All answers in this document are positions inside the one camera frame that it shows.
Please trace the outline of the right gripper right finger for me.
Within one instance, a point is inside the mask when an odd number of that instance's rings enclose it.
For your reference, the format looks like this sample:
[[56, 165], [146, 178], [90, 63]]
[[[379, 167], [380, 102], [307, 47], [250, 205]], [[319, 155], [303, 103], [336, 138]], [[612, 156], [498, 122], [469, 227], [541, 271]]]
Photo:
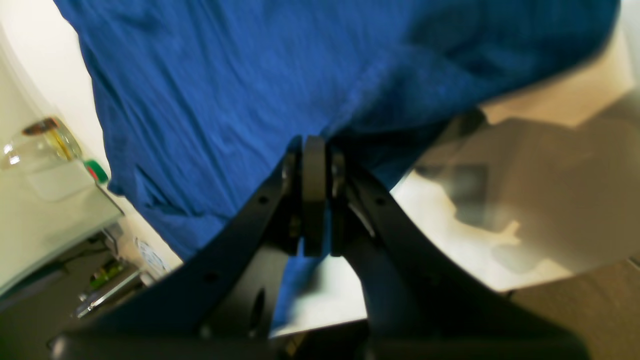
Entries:
[[301, 153], [305, 256], [343, 256], [366, 319], [307, 333], [304, 360], [587, 360], [573, 333], [445, 256], [375, 178], [311, 136]]

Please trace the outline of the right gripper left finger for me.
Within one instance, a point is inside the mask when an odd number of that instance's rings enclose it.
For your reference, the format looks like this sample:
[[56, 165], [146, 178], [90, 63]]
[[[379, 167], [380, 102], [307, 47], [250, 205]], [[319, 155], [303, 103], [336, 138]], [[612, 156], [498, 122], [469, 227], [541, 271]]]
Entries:
[[237, 216], [185, 265], [129, 301], [67, 330], [53, 360], [285, 360], [270, 341], [302, 235], [302, 138]]

